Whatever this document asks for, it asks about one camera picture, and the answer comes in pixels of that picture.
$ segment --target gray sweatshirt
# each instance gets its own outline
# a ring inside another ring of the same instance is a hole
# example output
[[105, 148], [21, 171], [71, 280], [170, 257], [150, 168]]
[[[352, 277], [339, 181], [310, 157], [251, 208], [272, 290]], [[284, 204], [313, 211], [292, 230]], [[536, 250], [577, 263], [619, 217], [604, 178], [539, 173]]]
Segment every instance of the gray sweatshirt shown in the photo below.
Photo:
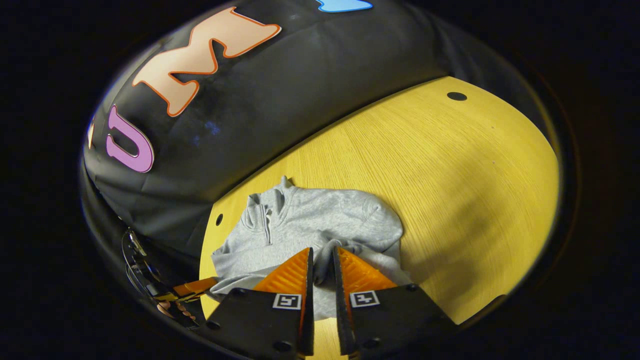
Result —
[[213, 260], [220, 301], [233, 288], [252, 289], [301, 250], [314, 250], [314, 318], [335, 317], [332, 250], [344, 247], [398, 285], [411, 283], [400, 268], [400, 219], [382, 200], [358, 190], [303, 189], [285, 176], [262, 194], [250, 195], [240, 221]]

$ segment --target wooden table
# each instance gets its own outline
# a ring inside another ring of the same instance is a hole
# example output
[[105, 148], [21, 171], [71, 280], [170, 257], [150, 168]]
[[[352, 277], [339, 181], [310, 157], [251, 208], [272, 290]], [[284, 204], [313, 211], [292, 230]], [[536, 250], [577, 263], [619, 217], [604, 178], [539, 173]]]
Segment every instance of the wooden table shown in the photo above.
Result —
[[[285, 175], [302, 188], [357, 189], [389, 204], [404, 225], [403, 268], [461, 323], [513, 290], [536, 261], [556, 213], [558, 166], [545, 137], [506, 102], [454, 78], [430, 81], [320, 131], [216, 202], [200, 278], [216, 275], [211, 253], [247, 196]], [[202, 297], [205, 316], [216, 305]], [[335, 319], [316, 322], [309, 359], [340, 357]]]

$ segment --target black background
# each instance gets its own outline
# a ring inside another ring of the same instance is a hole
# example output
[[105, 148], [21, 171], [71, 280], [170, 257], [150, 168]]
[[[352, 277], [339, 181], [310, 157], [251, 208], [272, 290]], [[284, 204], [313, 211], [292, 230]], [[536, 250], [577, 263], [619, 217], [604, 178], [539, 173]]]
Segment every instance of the black background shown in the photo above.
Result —
[[[101, 267], [76, 174], [86, 126], [119, 66], [219, 1], [17, 3], [3, 10], [8, 358], [211, 357], [146, 314]], [[552, 275], [433, 357], [637, 357], [632, 3], [425, 3], [549, 84], [572, 123], [582, 179], [571, 241]]]

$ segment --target orange gripper pad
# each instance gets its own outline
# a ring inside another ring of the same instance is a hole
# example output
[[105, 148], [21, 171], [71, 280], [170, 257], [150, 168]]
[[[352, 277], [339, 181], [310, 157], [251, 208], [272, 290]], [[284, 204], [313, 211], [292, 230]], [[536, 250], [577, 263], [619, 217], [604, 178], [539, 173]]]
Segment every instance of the orange gripper pad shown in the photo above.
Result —
[[193, 282], [189, 282], [187, 284], [182, 284], [182, 285], [176, 286], [176, 287], [173, 288], [173, 290], [179, 296], [185, 296], [185, 295], [190, 294], [190, 293], [201, 294], [205, 290], [207, 290], [207, 289], [211, 288], [212, 286], [214, 286], [215, 284], [216, 284], [216, 281], [214, 280], [214, 278], [210, 277], [208, 279], [202, 279], [202, 280], [193, 281]]
[[310, 250], [311, 248], [308, 247], [293, 255], [253, 288], [256, 291], [268, 293], [302, 295], [300, 332], [302, 332], [302, 319], [305, 316], [305, 301], [307, 300], [307, 261]]
[[347, 312], [351, 318], [351, 303], [349, 294], [359, 291], [383, 290], [395, 288], [397, 285], [382, 275], [382, 273], [367, 264], [363, 259], [338, 248], [340, 257], [340, 268], [342, 270], [342, 286], [344, 287], [344, 297], [347, 303]]

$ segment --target letter m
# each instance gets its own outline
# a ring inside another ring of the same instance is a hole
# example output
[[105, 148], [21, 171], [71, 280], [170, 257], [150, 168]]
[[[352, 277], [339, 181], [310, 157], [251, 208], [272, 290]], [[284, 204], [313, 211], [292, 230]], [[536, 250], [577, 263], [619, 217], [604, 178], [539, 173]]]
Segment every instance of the letter m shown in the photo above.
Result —
[[223, 56], [235, 58], [276, 36], [281, 27], [265, 25], [234, 12], [235, 6], [223, 10], [191, 30], [189, 45], [155, 55], [140, 69], [133, 86], [147, 84], [167, 103], [171, 117], [180, 115], [197, 94], [200, 84], [180, 82], [172, 74], [206, 74], [218, 70], [212, 40], [223, 47]]

